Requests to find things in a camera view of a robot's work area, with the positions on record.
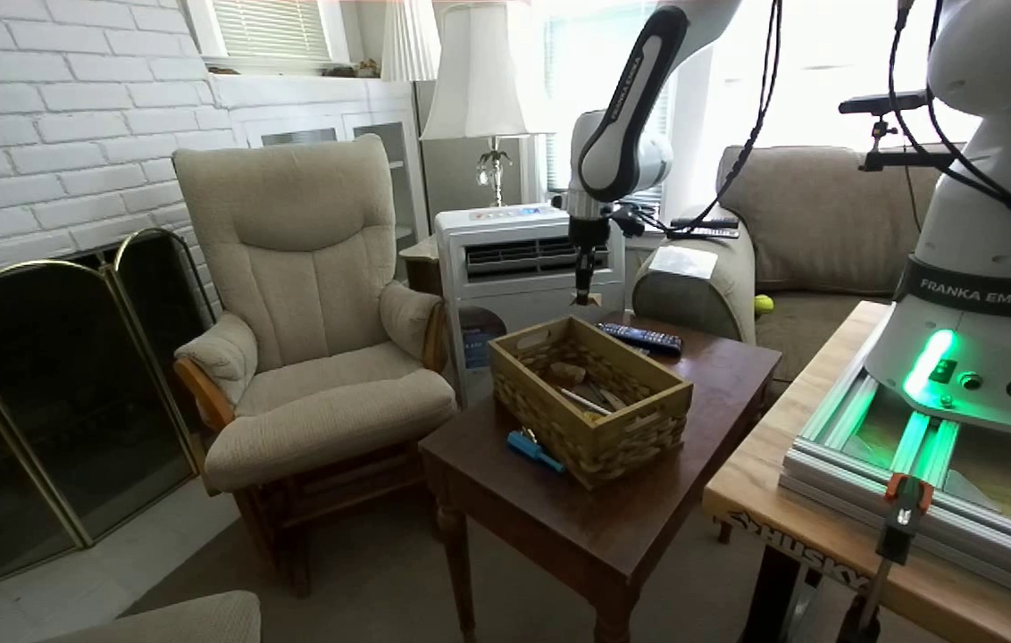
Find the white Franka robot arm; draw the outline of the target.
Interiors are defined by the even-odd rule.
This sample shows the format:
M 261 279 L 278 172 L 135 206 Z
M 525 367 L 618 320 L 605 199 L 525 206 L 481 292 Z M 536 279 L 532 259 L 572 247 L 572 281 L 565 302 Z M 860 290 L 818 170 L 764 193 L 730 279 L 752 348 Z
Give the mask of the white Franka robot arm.
M 929 417 L 1011 433 L 1011 0 L 948 0 L 929 92 L 979 128 L 931 189 L 866 372 Z

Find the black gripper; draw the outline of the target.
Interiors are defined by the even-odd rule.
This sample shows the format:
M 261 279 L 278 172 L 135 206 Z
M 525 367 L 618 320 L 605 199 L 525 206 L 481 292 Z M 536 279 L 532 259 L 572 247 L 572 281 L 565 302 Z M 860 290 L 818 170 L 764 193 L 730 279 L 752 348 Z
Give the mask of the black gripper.
M 569 240 L 574 247 L 574 304 L 585 304 L 585 292 L 590 302 L 602 297 L 596 290 L 596 273 L 592 270 L 592 249 L 609 243 L 609 221 L 605 218 L 572 218 L 569 221 Z

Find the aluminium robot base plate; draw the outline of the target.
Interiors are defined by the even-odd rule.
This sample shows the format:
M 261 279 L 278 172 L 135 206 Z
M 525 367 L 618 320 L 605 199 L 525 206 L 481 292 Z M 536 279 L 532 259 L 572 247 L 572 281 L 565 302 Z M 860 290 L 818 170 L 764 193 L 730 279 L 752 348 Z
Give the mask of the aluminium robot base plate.
M 822 397 L 822 409 L 787 452 L 779 483 L 880 534 L 886 526 L 890 466 L 906 417 L 906 403 L 859 367 Z M 958 433 L 912 549 L 1011 591 L 1009 433 Z

